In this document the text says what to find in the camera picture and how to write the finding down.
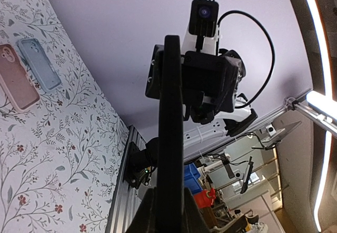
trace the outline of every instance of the black camera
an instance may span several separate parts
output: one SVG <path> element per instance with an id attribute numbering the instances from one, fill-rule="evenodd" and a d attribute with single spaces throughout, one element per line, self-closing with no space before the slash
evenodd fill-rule
<path id="1" fill-rule="evenodd" d="M 214 37 L 219 4 L 215 0 L 193 0 L 189 33 L 197 36 Z"/>

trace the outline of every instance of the blue bin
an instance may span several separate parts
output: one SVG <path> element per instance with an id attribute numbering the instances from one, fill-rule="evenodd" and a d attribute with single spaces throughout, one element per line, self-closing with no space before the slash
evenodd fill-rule
<path id="1" fill-rule="evenodd" d="M 189 188 L 193 195 L 202 191 L 202 188 L 198 183 L 199 177 L 200 173 L 198 172 L 195 164 L 191 163 L 184 166 L 184 186 Z"/>

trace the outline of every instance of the floral pattern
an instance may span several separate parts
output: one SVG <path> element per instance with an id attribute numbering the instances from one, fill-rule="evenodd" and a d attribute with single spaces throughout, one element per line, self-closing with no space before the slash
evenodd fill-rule
<path id="1" fill-rule="evenodd" d="M 0 89 L 0 233 L 103 232 L 128 129 L 48 0 L 0 0 L 0 43 L 40 41 L 62 80 L 17 113 Z"/>

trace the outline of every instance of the white panel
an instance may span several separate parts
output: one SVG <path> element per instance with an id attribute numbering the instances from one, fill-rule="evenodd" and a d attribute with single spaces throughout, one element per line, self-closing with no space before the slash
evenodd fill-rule
<path id="1" fill-rule="evenodd" d="M 217 0 L 220 14 L 240 9 L 255 16 L 275 45 L 270 84 L 253 103 L 259 117 L 312 87 L 308 58 L 290 0 Z M 127 124 L 149 140 L 157 135 L 158 101 L 144 95 L 155 44 L 167 34 L 184 36 L 192 0 L 51 0 L 65 29 L 107 98 Z M 221 25 L 221 46 L 242 57 L 247 76 L 239 92 L 251 98 L 263 84 L 271 52 L 262 31 L 231 15 Z M 186 123 L 189 130 L 194 123 Z M 185 154 L 204 147 L 195 146 Z"/>

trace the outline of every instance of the cable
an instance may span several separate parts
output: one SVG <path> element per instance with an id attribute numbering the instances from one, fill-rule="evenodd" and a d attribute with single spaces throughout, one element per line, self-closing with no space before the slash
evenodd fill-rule
<path id="1" fill-rule="evenodd" d="M 271 67 L 270 67 L 270 72 L 264 82 L 264 84 L 261 86 L 261 88 L 258 90 L 258 92 L 255 94 L 254 97 L 252 97 L 247 103 L 245 103 L 244 105 L 240 105 L 240 106 L 236 106 L 235 108 L 236 109 L 240 109 L 240 108 L 245 108 L 246 106 L 249 106 L 251 103 L 253 103 L 254 100 L 256 100 L 256 98 L 261 94 L 261 92 L 264 90 L 264 88 L 267 86 L 271 76 L 272 76 L 272 73 L 273 73 L 273 70 L 274 70 L 274 65 L 275 65 L 275 50 L 274 50 L 274 45 L 273 45 L 273 42 L 267 32 L 267 30 L 264 28 L 264 26 L 256 19 L 254 18 L 252 15 L 248 14 L 248 13 L 245 13 L 245 12 L 242 12 L 242 11 L 237 11 L 237 10 L 232 10 L 232 11 L 229 11 L 229 12 L 226 12 L 224 13 L 218 20 L 217 22 L 217 25 L 218 25 L 218 28 L 220 28 L 220 23 L 221 21 L 227 17 L 228 15 L 231 15 L 231 14 L 241 14 L 241 15 L 244 15 L 248 18 L 250 18 L 252 21 L 254 21 L 259 27 L 260 29 L 264 32 L 265 36 L 267 37 L 267 40 L 270 44 L 270 48 L 271 48 L 271 52 L 272 52 L 272 64 L 271 64 Z M 218 37 L 217 39 L 217 43 L 216 43 L 216 55 L 218 55 L 218 52 L 219 52 L 219 44 L 220 44 L 220 37 Z"/>

